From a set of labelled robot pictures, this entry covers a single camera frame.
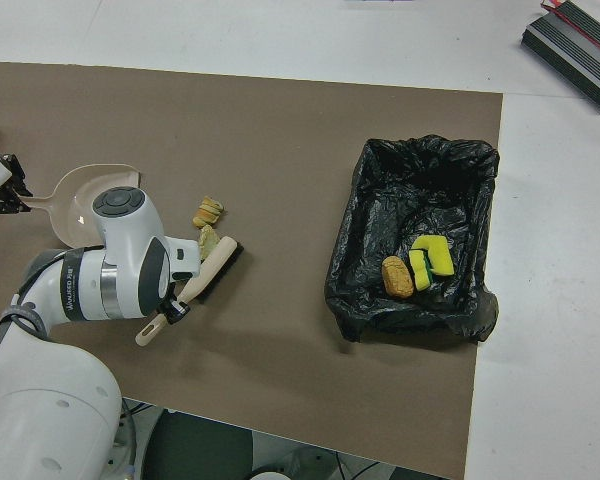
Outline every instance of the brown table mat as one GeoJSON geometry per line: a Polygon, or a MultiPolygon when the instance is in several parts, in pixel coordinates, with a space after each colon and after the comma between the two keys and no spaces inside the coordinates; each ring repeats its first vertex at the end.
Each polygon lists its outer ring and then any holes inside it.
{"type": "MultiPolygon", "coordinates": [[[[462,478],[476,347],[448,335],[341,339],[323,284],[368,138],[497,143],[502,96],[426,89],[0,64],[0,152],[36,195],[88,163],[129,163],[167,235],[197,238],[208,194],[244,253],[204,304],[148,347],[145,320],[63,325],[125,395],[462,478]]],[[[0,311],[39,251],[44,212],[0,217],[0,311]]]]}

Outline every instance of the yellow and green toy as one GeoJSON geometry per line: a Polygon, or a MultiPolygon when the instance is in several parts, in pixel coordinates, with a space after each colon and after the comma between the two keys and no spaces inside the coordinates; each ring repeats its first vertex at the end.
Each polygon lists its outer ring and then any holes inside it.
{"type": "Polygon", "coordinates": [[[409,263],[419,292],[431,286],[433,275],[450,277],[454,274],[451,252],[443,235],[418,237],[409,250],[409,263]]]}

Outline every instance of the black plastic bag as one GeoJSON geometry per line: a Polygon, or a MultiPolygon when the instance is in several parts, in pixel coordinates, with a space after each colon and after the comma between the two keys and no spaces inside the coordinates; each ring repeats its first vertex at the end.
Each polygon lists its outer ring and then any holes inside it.
{"type": "Polygon", "coordinates": [[[448,327],[486,340],[498,302],[484,285],[491,199],[498,152],[482,141],[429,135],[369,140],[355,168],[325,284],[342,335],[365,328],[413,333],[448,327]],[[447,237],[455,275],[403,300],[385,292],[384,258],[408,258],[420,235],[447,237]]]}

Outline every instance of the brush handle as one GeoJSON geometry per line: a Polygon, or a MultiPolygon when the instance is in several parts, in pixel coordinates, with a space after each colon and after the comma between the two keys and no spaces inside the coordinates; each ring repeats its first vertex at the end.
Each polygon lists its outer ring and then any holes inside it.
{"type": "MultiPolygon", "coordinates": [[[[238,242],[231,237],[222,237],[207,259],[200,266],[200,275],[190,279],[178,295],[178,301],[189,303],[204,291],[211,280],[222,269],[233,252],[238,248],[238,242]]],[[[144,347],[153,340],[160,331],[169,324],[163,314],[157,315],[146,327],[136,335],[136,343],[144,347]]]]}

